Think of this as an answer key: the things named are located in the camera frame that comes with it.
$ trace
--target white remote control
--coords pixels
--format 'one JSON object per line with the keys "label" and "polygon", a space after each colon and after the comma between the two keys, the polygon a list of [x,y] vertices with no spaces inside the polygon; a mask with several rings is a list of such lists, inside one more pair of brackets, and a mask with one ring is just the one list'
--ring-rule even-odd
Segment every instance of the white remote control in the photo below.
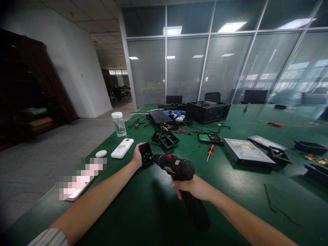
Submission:
{"label": "white remote control", "polygon": [[111,153],[111,157],[122,159],[131,145],[133,144],[134,140],[131,138],[125,138],[120,145]]}

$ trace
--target orange screwdriver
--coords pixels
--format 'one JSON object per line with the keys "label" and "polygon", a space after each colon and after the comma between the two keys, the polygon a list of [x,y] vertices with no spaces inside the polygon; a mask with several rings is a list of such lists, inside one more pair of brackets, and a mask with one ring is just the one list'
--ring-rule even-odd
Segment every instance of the orange screwdriver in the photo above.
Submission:
{"label": "orange screwdriver", "polygon": [[262,122],[266,122],[267,124],[276,125],[276,126],[283,126],[282,124],[272,123],[270,121],[262,121]]}
{"label": "orange screwdriver", "polygon": [[208,151],[208,157],[207,157],[207,160],[206,160],[206,163],[208,162],[208,159],[209,159],[209,156],[212,155],[212,151],[214,150],[214,145],[211,145],[211,147],[209,148],[209,151]]}

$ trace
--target striped shirt sleeve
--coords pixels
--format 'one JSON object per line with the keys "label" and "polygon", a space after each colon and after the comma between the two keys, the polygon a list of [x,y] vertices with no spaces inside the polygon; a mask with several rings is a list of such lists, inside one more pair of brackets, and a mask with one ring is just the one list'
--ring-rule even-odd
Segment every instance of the striped shirt sleeve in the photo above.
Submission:
{"label": "striped shirt sleeve", "polygon": [[43,231],[28,246],[68,246],[65,234],[58,228]]}

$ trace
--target hand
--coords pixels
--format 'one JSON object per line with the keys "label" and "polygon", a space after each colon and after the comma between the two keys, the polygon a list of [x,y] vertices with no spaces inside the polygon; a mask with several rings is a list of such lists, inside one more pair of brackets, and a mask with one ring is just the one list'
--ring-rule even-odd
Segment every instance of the hand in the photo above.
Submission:
{"label": "hand", "polygon": [[144,144],[144,143],[139,143],[137,144],[136,148],[134,149],[133,152],[133,158],[131,162],[137,166],[137,168],[140,168],[142,166],[142,158],[139,150],[139,145]]}
{"label": "hand", "polygon": [[180,200],[182,200],[182,196],[179,190],[189,191],[194,197],[208,201],[213,189],[215,189],[196,174],[190,181],[173,181],[172,186],[177,189],[178,198]]}

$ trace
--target forearm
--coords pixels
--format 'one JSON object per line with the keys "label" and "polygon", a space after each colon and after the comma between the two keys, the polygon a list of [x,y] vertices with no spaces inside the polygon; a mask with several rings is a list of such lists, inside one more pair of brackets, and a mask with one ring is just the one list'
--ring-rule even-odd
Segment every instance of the forearm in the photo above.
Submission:
{"label": "forearm", "polygon": [[251,245],[297,245],[280,231],[215,188],[211,191],[209,201]]}
{"label": "forearm", "polygon": [[130,162],[117,173],[87,191],[62,213],[49,228],[59,228],[74,245],[100,217],[138,169]]}

